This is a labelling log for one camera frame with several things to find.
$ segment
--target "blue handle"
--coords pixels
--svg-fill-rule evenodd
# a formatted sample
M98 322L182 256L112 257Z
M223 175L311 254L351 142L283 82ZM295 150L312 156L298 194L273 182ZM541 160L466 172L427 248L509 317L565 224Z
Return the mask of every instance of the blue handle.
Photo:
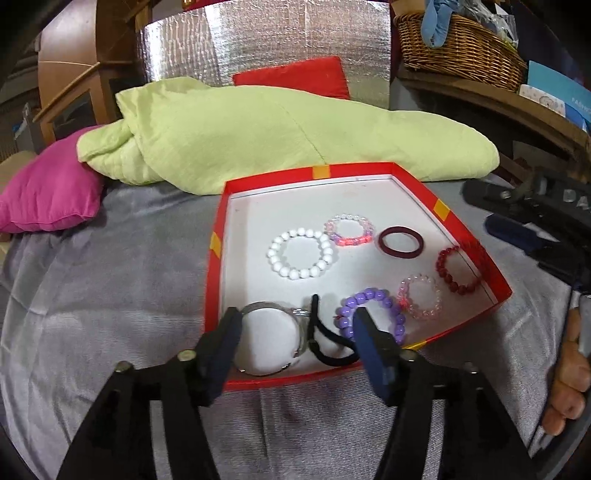
M550 243L533 230L496 213L486 218L484 228L490 235L522 249L527 255Z

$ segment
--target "fabric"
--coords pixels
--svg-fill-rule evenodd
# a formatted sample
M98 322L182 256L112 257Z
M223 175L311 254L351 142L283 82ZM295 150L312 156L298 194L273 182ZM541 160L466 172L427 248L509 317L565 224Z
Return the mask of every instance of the fabric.
M215 194L228 180L331 163L395 161L420 180L482 177L499 164L486 137L445 117L299 90L180 77L117 102L124 119L82 136L77 149L80 161L129 184L157 178Z
M0 194L0 231L54 231L93 218L103 179L78 162L76 142L84 128L47 147L22 168Z
M77 144L84 152L86 163L98 173L129 185L147 185L162 181L139 151L135 137L123 120L82 135Z
M350 99L347 78L340 58L336 56L249 70L233 75L232 80L234 85L292 88L324 97Z
M567 287L487 235L488 213L466 205L461 182L428 186L483 243L514 293L489 318L422 353L451 367L477 365L527 438L547 393ZM41 480L56 477L116 362L157 365L197 342L217 201L165 182L116 182L85 228L13 240L0 278L0 388L8 433ZM377 399L363 371L352 371L226 392L200 412L223 480L369 480L395 409ZM162 423L154 404L158 478L170 480ZM436 403L424 480L437 478L442 428Z
M449 31L452 13L457 12L458 0L425 0L426 8L421 23L421 37L427 47L442 47Z

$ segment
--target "purple beaded bracelet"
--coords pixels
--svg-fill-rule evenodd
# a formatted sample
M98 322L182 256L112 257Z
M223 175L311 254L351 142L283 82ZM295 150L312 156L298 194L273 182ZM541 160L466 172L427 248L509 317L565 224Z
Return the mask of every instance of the purple beaded bracelet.
M340 334L345 338L353 339L353 313L359 305L363 305L368 300L377 300L382 303L382 307L390 310L390 321L392 323L388 330L396 343L402 345L406 337L404 328L406 317L402 313L402 308L395 299L387 296L385 290L376 288L366 288L364 291L360 291L344 300L344 305L337 309L338 316L335 320L336 326L340 329Z

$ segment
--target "gray blanket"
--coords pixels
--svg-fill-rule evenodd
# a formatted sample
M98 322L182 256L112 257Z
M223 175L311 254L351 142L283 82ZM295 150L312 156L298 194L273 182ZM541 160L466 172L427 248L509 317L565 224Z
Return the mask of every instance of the gray blanket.
M487 213L464 203L461 182L429 186L482 241L514 294L490 318L423 353L441 364L478 365L529 437L545 399L567 288L488 236ZM148 367L198 340L216 206L217 197L167 183L113 183L87 225L15 238L0 288L2 420L41 479L56 477L117 361ZM159 478L170 478L160 409L153 407ZM221 477L256 480L372 478L393 415L363 371L226 393L202 410ZM437 404L425 478L436 477L441 427Z

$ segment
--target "red pillow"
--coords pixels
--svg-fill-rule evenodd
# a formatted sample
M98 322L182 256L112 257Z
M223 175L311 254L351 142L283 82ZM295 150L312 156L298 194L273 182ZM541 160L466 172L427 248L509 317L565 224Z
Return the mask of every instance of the red pillow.
M249 70L232 76L234 85L267 85L349 100L347 79L338 57L302 60L264 69Z

